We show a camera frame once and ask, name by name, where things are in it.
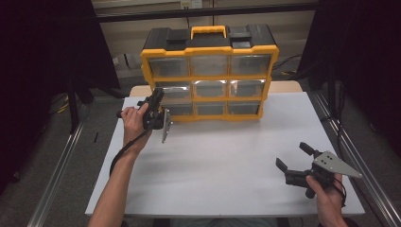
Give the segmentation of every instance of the yellow storage organizer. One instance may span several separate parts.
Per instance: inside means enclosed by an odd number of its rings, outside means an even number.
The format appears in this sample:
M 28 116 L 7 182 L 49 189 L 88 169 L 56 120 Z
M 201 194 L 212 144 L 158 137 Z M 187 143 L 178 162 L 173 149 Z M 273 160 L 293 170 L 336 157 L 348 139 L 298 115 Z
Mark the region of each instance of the yellow storage organizer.
M 141 59 L 173 121 L 250 120 L 263 115 L 278 54 L 266 25 L 162 27 L 150 31 Z

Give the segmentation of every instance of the metal frame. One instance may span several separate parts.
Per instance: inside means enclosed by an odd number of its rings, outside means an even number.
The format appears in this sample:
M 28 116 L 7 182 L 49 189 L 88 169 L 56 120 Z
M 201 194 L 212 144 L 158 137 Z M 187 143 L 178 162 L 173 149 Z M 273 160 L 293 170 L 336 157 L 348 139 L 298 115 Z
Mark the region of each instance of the metal frame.
M 64 171 L 68 166 L 68 162 L 79 140 L 80 133 L 83 129 L 83 124 L 89 115 L 90 108 L 91 105 L 81 106 L 79 115 L 80 121 L 77 129 L 75 130 L 74 134 L 70 134 L 67 144 L 64 147 L 64 151 L 62 152 L 59 162 L 57 163 L 57 166 L 53 172 L 53 175 L 51 176 L 50 181 L 47 184 L 44 194 L 42 195 L 40 202 L 36 206 L 35 211 L 29 220 L 29 223 L 27 225 L 28 227 L 40 227 L 44 225 L 47 213 L 50 210 L 54 198 L 56 197 L 61 179 L 64 175 Z
M 111 22 L 143 21 L 143 20 L 154 20 L 154 19 L 201 17 L 201 16 L 308 11 L 308 10 L 315 10 L 318 8 L 318 6 L 319 3 L 300 3 L 300 4 L 266 5 L 266 6 L 245 7 L 245 8 L 208 8 L 208 9 L 187 9 L 187 10 L 178 9 L 178 10 L 165 10 L 165 11 L 139 12 L 139 13 L 98 14 L 96 17 L 54 18 L 50 20 L 68 22 L 68 23 L 72 22 L 111 23 Z
M 327 107 L 328 103 L 324 96 L 322 94 L 314 94 L 313 96 L 316 98 L 325 116 L 330 116 L 330 111 Z M 330 126 L 334 133 L 337 134 L 339 129 L 339 120 L 331 118 Z M 390 226 L 401 226 L 401 218 L 398 214 L 398 211 L 395 209 L 392 201 L 390 200 L 387 193 L 384 191 L 383 187 L 379 184 L 375 176 L 372 174 L 371 170 L 363 161 L 362 157 L 359 154 L 359 151 L 352 143 L 345 129 L 342 129 L 342 132 L 340 133 L 340 144 L 344 147 L 344 150 L 350 157 L 352 163 L 357 168 L 357 170 L 362 173 L 362 180 L 371 193 L 384 218 L 387 220 Z

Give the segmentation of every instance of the white table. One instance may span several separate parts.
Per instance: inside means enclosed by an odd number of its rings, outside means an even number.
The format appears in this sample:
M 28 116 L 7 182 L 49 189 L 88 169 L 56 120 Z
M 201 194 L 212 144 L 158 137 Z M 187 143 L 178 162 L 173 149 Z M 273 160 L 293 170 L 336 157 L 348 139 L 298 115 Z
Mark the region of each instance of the white table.
M 124 107 L 143 97 L 126 98 Z M 85 214 L 91 215 L 122 147 L 119 120 Z M 306 142 L 333 150 L 306 93 L 269 94 L 259 121 L 175 123 L 161 143 L 153 131 L 138 157 L 125 214 L 154 218 L 293 217 L 316 214 L 305 189 L 286 185 L 276 157 L 289 169 L 306 170 L 312 157 L 298 147 Z M 364 210 L 350 184 L 344 215 Z

